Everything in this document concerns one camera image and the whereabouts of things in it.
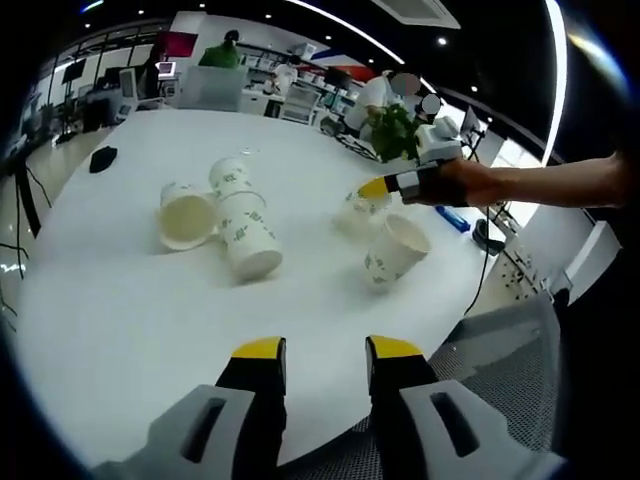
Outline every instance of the potted plant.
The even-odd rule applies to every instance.
[[[402,105],[384,107],[367,122],[372,130],[371,145],[382,163],[398,157],[408,160],[418,158],[415,134],[422,122],[419,119],[411,120]]]

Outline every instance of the human hand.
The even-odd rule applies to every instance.
[[[505,188],[496,169],[478,162],[456,158],[440,167],[440,177],[448,180],[452,186],[462,188],[465,200],[471,206],[492,205],[505,199]],[[421,192],[405,203],[442,205],[442,194],[429,190]]]

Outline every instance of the stacked paper cups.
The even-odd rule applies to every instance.
[[[263,277],[282,263],[282,252],[266,223],[267,202],[255,190],[241,157],[223,158],[209,174],[218,229],[239,280]]]

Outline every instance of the floor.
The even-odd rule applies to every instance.
[[[66,144],[53,147],[47,144],[36,150],[27,161],[27,165],[42,184],[52,204],[62,191],[67,180],[84,159],[109,134],[109,129],[81,134]],[[49,206],[42,188],[31,180],[31,189],[41,222],[47,221]],[[20,215],[16,209],[16,190],[13,177],[0,185],[0,242],[17,245],[18,232],[20,245],[27,254],[34,245],[35,239],[29,228],[24,209]],[[29,261],[21,255],[22,274],[28,275]],[[2,314],[5,318],[4,328],[15,335],[20,328],[19,313],[14,306],[18,304],[20,295],[20,266],[15,250],[0,248],[0,297],[3,299]],[[496,266],[487,277],[480,296],[469,315],[491,311],[515,301],[526,298],[532,292],[517,282],[513,265],[506,258],[499,258]]]

